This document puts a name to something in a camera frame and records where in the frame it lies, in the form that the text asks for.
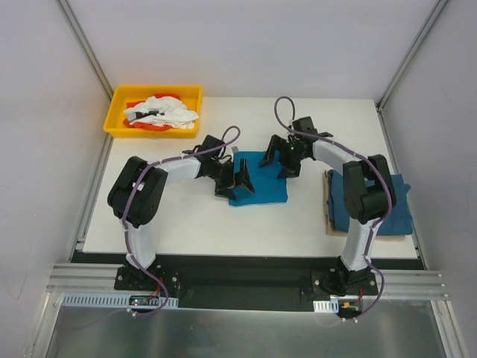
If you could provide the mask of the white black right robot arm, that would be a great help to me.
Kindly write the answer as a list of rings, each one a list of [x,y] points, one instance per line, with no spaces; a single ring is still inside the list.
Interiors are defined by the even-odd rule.
[[[396,194],[384,156],[365,157],[327,132],[318,132],[311,117],[295,119],[288,136],[274,134],[260,162],[282,166],[279,179],[296,178],[305,159],[327,164],[342,176],[344,206],[350,217],[347,241],[333,271],[320,280],[320,288],[337,296],[353,294],[372,278],[370,250],[377,232],[396,204]]]

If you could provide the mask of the right vertical aluminium post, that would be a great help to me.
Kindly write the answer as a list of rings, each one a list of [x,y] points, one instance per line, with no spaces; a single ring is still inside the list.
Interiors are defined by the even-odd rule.
[[[389,84],[386,86],[385,91],[383,92],[380,99],[376,102],[376,110],[378,113],[383,111],[385,105],[391,99],[391,96],[399,86],[399,83],[405,77],[406,72],[410,69],[414,59],[420,52],[425,41],[429,38],[432,30],[450,3],[450,0],[438,0],[432,5],[429,14],[426,16],[423,24],[420,26],[419,31],[412,40],[411,45],[408,47],[403,59],[399,62],[399,65],[391,77]]]

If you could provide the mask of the left vertical aluminium post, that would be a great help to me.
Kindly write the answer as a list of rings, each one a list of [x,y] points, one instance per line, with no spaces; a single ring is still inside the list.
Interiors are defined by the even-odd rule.
[[[77,44],[80,46],[80,49],[83,52],[88,64],[90,65],[94,76],[104,91],[104,94],[106,95],[107,99],[111,101],[113,98],[113,88],[111,87],[111,84],[108,81],[100,62],[98,61],[94,49],[90,44],[90,41],[77,15],[75,14],[70,1],[56,0],[55,3],[58,6],[63,18],[65,19],[66,24],[69,26]]]

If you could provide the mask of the vertical aluminium post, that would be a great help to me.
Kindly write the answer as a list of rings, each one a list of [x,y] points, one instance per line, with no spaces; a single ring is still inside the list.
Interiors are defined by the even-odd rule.
[[[108,81],[100,62],[98,61],[94,49],[90,44],[90,41],[77,15],[75,14],[70,1],[56,0],[55,3],[58,6],[63,18],[65,19],[66,24],[69,26],[77,44],[80,46],[80,49],[83,52],[88,64],[90,65],[94,76],[104,91],[104,94],[106,95],[107,99],[111,101],[113,98],[113,88],[111,87],[111,84]]]
[[[411,45],[408,47],[403,59],[399,62],[399,65],[391,77],[389,84],[386,86],[385,91],[383,92],[380,99],[376,102],[376,110],[378,113],[383,111],[385,105],[391,99],[391,96],[399,86],[399,83],[405,77],[406,72],[410,69],[414,59],[420,52],[425,41],[429,38],[432,30],[450,3],[450,0],[438,0],[432,5],[429,14],[426,16],[423,24],[420,26],[419,31],[412,40]]]

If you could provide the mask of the aluminium frame rail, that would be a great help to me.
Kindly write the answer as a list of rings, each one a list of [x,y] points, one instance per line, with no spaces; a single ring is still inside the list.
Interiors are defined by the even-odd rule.
[[[57,263],[47,290],[111,292],[119,268],[119,264]],[[383,269],[381,273],[385,277],[385,299],[448,301],[451,298],[439,271]]]

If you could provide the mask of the teal t-shirt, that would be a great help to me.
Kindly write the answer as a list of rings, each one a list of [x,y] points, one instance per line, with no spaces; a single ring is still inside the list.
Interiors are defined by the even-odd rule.
[[[264,156],[265,153],[261,151],[238,151],[234,154],[234,171],[239,171],[240,160],[245,159],[255,192],[251,193],[242,188],[234,188],[233,192],[236,199],[229,200],[230,206],[281,204],[288,200],[287,181],[278,178],[282,171],[282,166],[278,162],[278,155],[275,155],[272,164],[260,167],[259,164]]]

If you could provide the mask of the yellow plastic bin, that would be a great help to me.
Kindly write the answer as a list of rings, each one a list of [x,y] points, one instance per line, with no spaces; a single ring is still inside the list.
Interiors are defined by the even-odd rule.
[[[124,111],[128,108],[128,104],[138,104],[154,95],[175,95],[189,110],[200,114],[203,99],[203,88],[200,85],[120,85],[114,91],[104,121],[104,131],[115,138],[195,138],[198,134],[199,119],[195,120],[195,126],[191,129],[172,128],[165,131],[132,128],[124,123],[126,119]]]

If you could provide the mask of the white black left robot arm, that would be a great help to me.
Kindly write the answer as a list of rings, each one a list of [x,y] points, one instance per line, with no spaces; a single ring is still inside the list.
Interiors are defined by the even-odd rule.
[[[135,269],[131,280],[142,290],[157,283],[157,271],[150,266],[156,254],[149,223],[156,215],[167,185],[183,180],[209,178],[215,183],[215,195],[237,199],[234,189],[253,194],[255,188],[247,167],[240,159],[235,169],[232,159],[223,160],[226,143],[206,136],[200,145],[183,151],[177,157],[148,163],[140,157],[130,157],[107,196],[107,204],[121,222],[127,249],[126,260]]]

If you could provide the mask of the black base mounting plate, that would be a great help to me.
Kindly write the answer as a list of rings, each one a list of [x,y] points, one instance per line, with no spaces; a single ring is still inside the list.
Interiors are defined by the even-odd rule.
[[[176,298],[181,308],[278,312],[311,312],[334,293],[359,303],[378,294],[371,270],[343,279],[336,259],[159,256],[145,270],[123,264],[114,288]]]

